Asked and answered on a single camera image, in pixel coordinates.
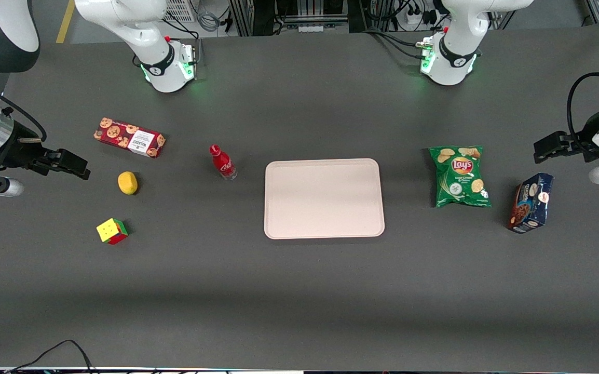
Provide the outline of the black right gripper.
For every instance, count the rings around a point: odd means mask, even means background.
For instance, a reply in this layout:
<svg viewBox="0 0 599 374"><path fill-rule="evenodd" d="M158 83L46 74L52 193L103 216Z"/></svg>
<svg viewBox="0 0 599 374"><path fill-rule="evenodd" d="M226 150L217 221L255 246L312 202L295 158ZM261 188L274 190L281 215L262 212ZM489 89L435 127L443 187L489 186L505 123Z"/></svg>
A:
<svg viewBox="0 0 599 374"><path fill-rule="evenodd" d="M10 138L0 147L0 170L22 168L44 177L49 172L66 172L82 180L89 180L90 170L86 159L65 149L57 150L57 155L44 155L46 151L40 140L21 141L22 138L31 136L31 130L25 126L14 125Z"/></svg>

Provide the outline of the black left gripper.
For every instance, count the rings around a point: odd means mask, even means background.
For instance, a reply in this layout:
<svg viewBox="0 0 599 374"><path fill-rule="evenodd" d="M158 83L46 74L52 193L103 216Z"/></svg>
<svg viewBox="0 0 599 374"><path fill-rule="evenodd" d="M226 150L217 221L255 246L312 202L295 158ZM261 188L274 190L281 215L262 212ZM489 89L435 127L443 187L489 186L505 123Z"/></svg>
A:
<svg viewBox="0 0 599 374"><path fill-rule="evenodd" d="M599 146L594 142L594 137L598 134L599 111L588 118L580 131L575 131L573 123L571 123L571 135L575 142L572 149L581 152L586 163L599 159ZM534 163L541 164L559 156L572 156L570 145L573 140L571 135L564 131L556 131L536 141L534 143Z"/></svg>

